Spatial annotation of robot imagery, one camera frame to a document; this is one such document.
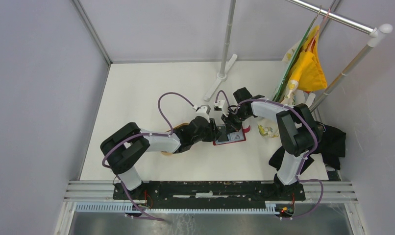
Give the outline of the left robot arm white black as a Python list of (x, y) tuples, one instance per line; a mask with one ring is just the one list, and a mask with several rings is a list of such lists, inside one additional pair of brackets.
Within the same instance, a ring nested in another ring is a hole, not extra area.
[(100, 150), (103, 166), (112, 170), (125, 186), (126, 195), (135, 200), (143, 195), (144, 187), (134, 166), (145, 153), (179, 154), (198, 142), (214, 142), (220, 136), (215, 120), (201, 116), (175, 127), (173, 132), (151, 132), (130, 122), (104, 140)]

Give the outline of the black VIP card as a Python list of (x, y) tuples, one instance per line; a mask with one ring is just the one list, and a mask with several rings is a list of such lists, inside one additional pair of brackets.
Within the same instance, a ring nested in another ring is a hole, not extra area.
[(229, 135), (227, 134), (226, 131), (226, 126), (225, 125), (219, 125), (217, 126), (220, 136), (218, 139), (215, 141), (215, 144), (223, 144), (229, 142)]

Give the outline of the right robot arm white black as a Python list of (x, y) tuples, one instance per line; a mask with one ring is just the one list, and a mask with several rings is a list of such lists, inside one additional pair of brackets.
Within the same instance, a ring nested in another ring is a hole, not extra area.
[(252, 96), (245, 88), (234, 92), (237, 105), (230, 105), (228, 99), (215, 99), (214, 108), (222, 111), (221, 119), (227, 134), (239, 132), (248, 118), (265, 118), (273, 121), (284, 150), (281, 166), (273, 185), (273, 194), (279, 200), (287, 199), (293, 192), (292, 186), (299, 181), (305, 161), (321, 141), (323, 130), (314, 121), (306, 104), (289, 106), (265, 98)]

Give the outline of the wooden tray with cards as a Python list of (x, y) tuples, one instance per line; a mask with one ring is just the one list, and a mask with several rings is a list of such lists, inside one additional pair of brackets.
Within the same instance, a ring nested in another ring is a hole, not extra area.
[(164, 156), (170, 156), (173, 154), (180, 154), (180, 153), (186, 152), (191, 148), (191, 146), (192, 146), (191, 145), (191, 135), (188, 131), (188, 126), (189, 126), (189, 123), (182, 123), (173, 129), (174, 133), (180, 139), (181, 146), (174, 153), (161, 151), (161, 154), (163, 154)]

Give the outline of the red card holder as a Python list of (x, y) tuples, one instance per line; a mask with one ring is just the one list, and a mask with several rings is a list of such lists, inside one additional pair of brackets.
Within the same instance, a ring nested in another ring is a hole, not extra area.
[(241, 129), (238, 132), (232, 132), (229, 133), (229, 142), (223, 143), (223, 144), (229, 144), (229, 143), (235, 143), (235, 142), (242, 142), (246, 141), (246, 133), (248, 133), (251, 130), (251, 127), (248, 126), (247, 128)]

